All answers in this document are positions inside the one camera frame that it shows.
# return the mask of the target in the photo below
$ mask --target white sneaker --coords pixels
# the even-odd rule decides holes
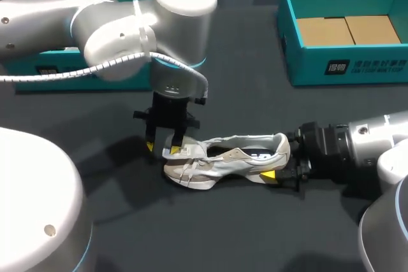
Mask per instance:
[[[196,141],[184,136],[177,153],[171,154],[170,136],[163,149],[164,173],[174,182],[192,189],[210,189],[226,175],[241,175],[255,183],[277,183],[275,170],[290,157],[284,134],[231,136]]]

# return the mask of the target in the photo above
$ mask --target brown cardboard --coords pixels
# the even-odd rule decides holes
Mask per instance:
[[[387,15],[349,16],[346,22],[356,45],[401,44]]]
[[[300,18],[297,22],[305,46],[354,45],[344,18]]]

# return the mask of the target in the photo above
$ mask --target dark gray floor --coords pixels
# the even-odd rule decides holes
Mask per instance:
[[[267,6],[217,13],[203,70],[208,103],[191,108],[201,120],[194,137],[266,134],[406,108],[406,87],[292,88],[272,16]],[[144,125],[132,114],[150,99],[14,96],[0,87],[0,126],[48,138],[84,176],[98,230],[96,272],[363,272],[356,221],[368,201],[343,196],[344,186],[328,180],[306,184],[305,199],[244,179],[208,192],[181,189],[145,158]]]

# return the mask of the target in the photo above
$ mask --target shoelace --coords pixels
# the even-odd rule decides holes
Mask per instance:
[[[191,171],[194,172],[194,170],[197,168],[197,166],[204,166],[206,164],[209,164],[211,162],[219,162],[222,161],[224,158],[222,157],[213,157],[213,158],[202,158],[202,159],[189,159],[183,166],[183,170],[180,174],[180,181],[179,183],[181,183],[182,178],[184,173],[186,172],[186,170],[188,169],[189,166],[191,166]],[[190,173],[189,174],[189,179],[187,181],[187,184],[190,184],[191,179],[193,178],[193,174]]]

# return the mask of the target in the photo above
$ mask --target teal box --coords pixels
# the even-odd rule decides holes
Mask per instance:
[[[47,51],[16,61],[4,63],[9,75],[38,75],[40,71],[65,73],[88,67],[78,50]],[[90,91],[90,90],[150,90],[149,65],[145,65],[132,78],[107,82],[96,75],[54,82],[16,83],[17,92],[38,91]]]
[[[372,15],[389,17],[398,43],[307,47],[296,21]],[[292,85],[408,82],[408,0],[280,0],[277,27]]]

